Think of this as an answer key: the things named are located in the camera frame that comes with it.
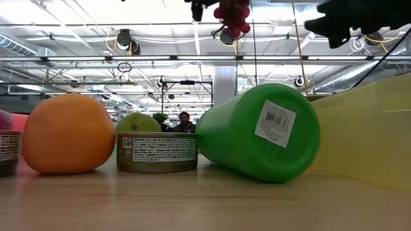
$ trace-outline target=ceiling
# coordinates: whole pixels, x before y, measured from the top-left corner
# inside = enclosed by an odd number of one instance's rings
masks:
[[[76,80],[90,83],[75,88],[70,85],[8,87],[3,84],[2,91],[27,95],[69,91],[92,96],[95,96],[95,92],[120,92],[124,94],[115,95],[114,99],[112,95],[98,97],[113,117],[136,110],[151,114],[161,112],[161,88],[157,84],[160,77],[165,81],[213,81],[216,65],[239,65],[240,93],[253,87],[256,77],[258,84],[282,83],[294,87],[294,80],[302,76],[298,60],[299,40],[302,55],[316,57],[304,62],[308,90],[320,86],[322,92],[338,92],[348,88],[363,72],[364,66],[372,63],[371,60],[362,60],[362,56],[381,56],[385,50],[380,45],[367,45],[364,38],[356,40],[359,31],[352,31],[353,39],[344,46],[330,49],[326,38],[312,34],[303,26],[304,21],[321,16],[316,10],[318,2],[323,1],[296,1],[297,38],[290,1],[252,1],[252,13],[247,18],[252,25],[250,33],[240,39],[238,45],[225,46],[218,37],[213,39],[211,36],[211,32],[221,26],[213,16],[217,5],[204,10],[202,22],[195,23],[191,17],[190,4],[183,0],[0,0],[0,35],[30,50],[39,51],[37,56],[70,56],[70,59],[50,62],[12,60],[11,57],[24,56],[12,51],[10,46],[0,47],[0,56],[4,58],[0,60],[0,79],[3,82],[48,80],[48,83],[70,83]],[[131,30],[132,38],[141,47],[141,57],[147,57],[127,61],[132,66],[129,73],[119,73],[118,64],[122,61],[81,59],[80,56],[128,56],[127,50],[121,50],[118,46],[113,49],[120,29]],[[391,40],[383,43],[385,49],[390,49],[407,29],[408,26],[396,31],[382,28],[380,33],[384,39]],[[407,55],[402,52],[404,50],[400,46],[396,54]],[[231,61],[210,58],[235,56],[236,53],[241,57],[249,56],[249,59],[242,58],[237,62],[235,57]],[[259,57],[256,64],[254,55]],[[175,56],[191,58],[170,60],[170,57]],[[273,56],[274,59],[264,58],[267,56]],[[375,78],[384,78],[405,73],[408,65],[402,60],[392,60],[377,71],[379,75]],[[113,81],[132,81],[134,84],[102,84]],[[168,89],[168,94],[173,93],[174,99],[165,95],[165,112],[171,118],[176,118],[179,112],[187,110],[194,119],[198,118],[211,106],[210,91],[211,86],[208,84],[175,84]]]

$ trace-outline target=can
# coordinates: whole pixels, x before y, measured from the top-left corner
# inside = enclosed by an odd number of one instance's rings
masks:
[[[117,169],[128,173],[178,173],[197,168],[195,133],[117,134]]]
[[[0,176],[14,175],[21,153],[22,132],[0,130]]]

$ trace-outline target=wooden table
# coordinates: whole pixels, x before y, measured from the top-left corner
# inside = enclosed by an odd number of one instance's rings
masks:
[[[196,171],[0,178],[0,230],[411,230],[411,192],[309,171],[263,184],[200,157]]]

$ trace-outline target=person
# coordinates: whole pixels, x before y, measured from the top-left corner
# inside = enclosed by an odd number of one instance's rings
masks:
[[[180,124],[174,127],[174,132],[195,133],[195,125],[190,122],[190,115],[187,112],[180,113]]]

